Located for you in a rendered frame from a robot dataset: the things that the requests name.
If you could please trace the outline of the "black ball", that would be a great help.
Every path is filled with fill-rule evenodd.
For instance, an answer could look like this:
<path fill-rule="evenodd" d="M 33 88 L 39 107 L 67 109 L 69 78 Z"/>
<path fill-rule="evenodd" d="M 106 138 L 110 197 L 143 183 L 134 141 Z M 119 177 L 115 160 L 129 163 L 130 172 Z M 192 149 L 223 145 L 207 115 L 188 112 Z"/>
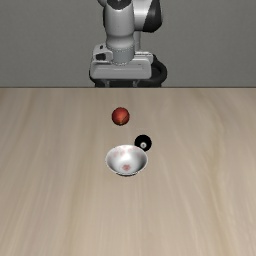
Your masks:
<path fill-rule="evenodd" d="M 152 147 L 152 140 L 149 136 L 141 134 L 136 137 L 134 145 L 147 152 Z"/>

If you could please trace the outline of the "white bowl with red pattern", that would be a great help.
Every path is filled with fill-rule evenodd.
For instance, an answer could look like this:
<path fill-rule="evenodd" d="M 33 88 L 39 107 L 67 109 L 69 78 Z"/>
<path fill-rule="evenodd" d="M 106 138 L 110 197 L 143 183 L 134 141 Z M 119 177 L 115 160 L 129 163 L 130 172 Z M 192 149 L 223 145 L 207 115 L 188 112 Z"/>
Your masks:
<path fill-rule="evenodd" d="M 105 157 L 107 167 L 120 176 L 134 176 L 148 163 L 147 154 L 133 145 L 119 145 L 108 151 Z"/>

